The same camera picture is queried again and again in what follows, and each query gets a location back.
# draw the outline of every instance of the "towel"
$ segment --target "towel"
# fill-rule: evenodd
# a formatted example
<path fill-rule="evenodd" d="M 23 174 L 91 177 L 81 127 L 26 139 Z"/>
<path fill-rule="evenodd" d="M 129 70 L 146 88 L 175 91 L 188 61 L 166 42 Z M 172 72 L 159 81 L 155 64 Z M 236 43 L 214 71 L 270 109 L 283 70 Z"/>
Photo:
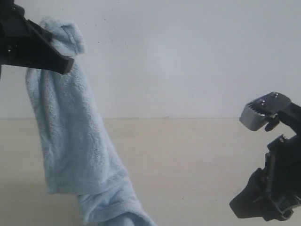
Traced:
<path fill-rule="evenodd" d="M 86 51 L 75 23 L 46 17 L 52 45 L 75 58 L 70 73 L 28 69 L 26 86 L 39 128 L 47 191 L 74 194 L 84 223 L 155 226 L 98 113 L 78 55 Z"/>

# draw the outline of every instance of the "fleece cloth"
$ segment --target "fleece cloth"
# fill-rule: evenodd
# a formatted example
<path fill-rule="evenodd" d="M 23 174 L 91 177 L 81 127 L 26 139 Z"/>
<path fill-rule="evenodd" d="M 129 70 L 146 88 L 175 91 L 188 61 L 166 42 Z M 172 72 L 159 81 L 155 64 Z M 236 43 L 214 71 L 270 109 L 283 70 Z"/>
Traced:
<path fill-rule="evenodd" d="M 70 73 L 28 69 L 26 86 L 43 151 L 47 191 L 77 195 L 84 223 L 155 226 L 144 212 L 103 120 L 78 55 L 86 51 L 75 23 L 50 17 L 40 26 L 73 57 Z"/>

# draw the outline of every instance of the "light blue towel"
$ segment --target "light blue towel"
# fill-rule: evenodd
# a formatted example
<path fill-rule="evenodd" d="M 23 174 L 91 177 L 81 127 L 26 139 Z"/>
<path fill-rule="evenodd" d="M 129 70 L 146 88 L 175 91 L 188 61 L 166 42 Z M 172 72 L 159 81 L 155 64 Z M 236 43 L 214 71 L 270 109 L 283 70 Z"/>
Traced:
<path fill-rule="evenodd" d="M 48 192 L 77 195 L 84 223 L 155 226 L 135 195 L 76 58 L 86 51 L 77 26 L 49 17 L 40 25 L 52 32 L 60 53 L 75 58 L 67 75 L 40 69 L 26 75 Z"/>

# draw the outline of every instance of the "white wall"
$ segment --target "white wall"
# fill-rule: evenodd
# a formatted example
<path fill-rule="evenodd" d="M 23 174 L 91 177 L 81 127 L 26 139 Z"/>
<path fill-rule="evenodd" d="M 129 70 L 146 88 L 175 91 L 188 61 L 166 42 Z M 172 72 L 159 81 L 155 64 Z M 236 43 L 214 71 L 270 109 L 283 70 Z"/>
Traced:
<path fill-rule="evenodd" d="M 106 118 L 237 117 L 270 91 L 301 103 L 301 1 L 17 0 L 74 20 Z M 33 116 L 25 70 L 5 66 L 0 117 Z"/>

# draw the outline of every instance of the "beige table surface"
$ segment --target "beige table surface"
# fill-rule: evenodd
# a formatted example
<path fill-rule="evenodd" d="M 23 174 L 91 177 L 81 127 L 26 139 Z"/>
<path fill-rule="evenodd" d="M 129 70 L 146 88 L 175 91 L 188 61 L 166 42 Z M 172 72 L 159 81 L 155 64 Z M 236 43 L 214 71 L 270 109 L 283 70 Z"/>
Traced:
<path fill-rule="evenodd" d="M 292 132 L 280 126 L 250 132 L 237 119 L 106 120 L 147 212 L 160 226 L 292 226 L 236 219 L 229 201 L 264 165 L 269 141 Z M 0 226 L 80 226 L 71 195 L 45 190 L 35 121 L 0 121 Z"/>

